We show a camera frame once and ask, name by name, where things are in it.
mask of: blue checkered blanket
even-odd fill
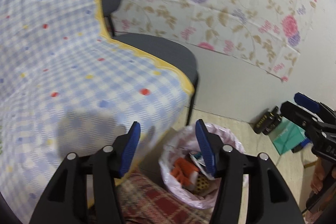
[[[192,92],[103,20],[100,0],[0,0],[0,192],[23,224],[67,153],[94,153],[138,121],[141,157]]]

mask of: gray chair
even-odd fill
[[[190,99],[186,124],[190,122],[198,86],[197,62],[194,54],[186,47],[162,37],[146,34],[122,34],[115,36],[111,13],[116,11],[121,0],[102,0],[104,17],[107,17],[112,30],[112,37],[144,52],[154,55],[180,69],[194,85],[195,92]]]

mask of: floral tablecloth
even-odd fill
[[[146,33],[234,56],[288,80],[317,0],[122,0],[119,32]]]

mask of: yellow blanket trim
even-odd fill
[[[181,85],[182,85],[182,88],[185,91],[185,93],[187,93],[188,95],[191,95],[191,94],[194,93],[194,86],[192,85],[192,83],[190,82],[188,77],[178,68],[174,67],[173,65],[167,63],[166,61],[163,61],[163,60],[161,60],[161,59],[159,59],[159,58],[157,58],[157,57],[155,57],[155,56],[153,56],[153,55],[151,55],[147,52],[144,52],[144,51],[139,50],[137,48],[134,48],[130,45],[127,45],[125,43],[122,43],[120,41],[117,41],[117,40],[114,40],[114,39],[110,38],[110,34],[107,31],[106,24],[105,24],[105,19],[104,19],[104,16],[103,16],[102,1],[101,0],[95,0],[95,2],[96,2],[97,7],[98,7],[95,18],[100,22],[100,30],[101,30],[100,35],[102,37],[107,39],[108,42],[110,42],[110,43],[117,44],[119,48],[125,48],[125,49],[132,50],[134,52],[135,56],[150,58],[151,60],[154,61],[154,65],[157,68],[169,69],[169,70],[175,72],[181,80]]]

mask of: green box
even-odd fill
[[[268,136],[279,155],[293,149],[306,139],[305,131],[284,117]]]

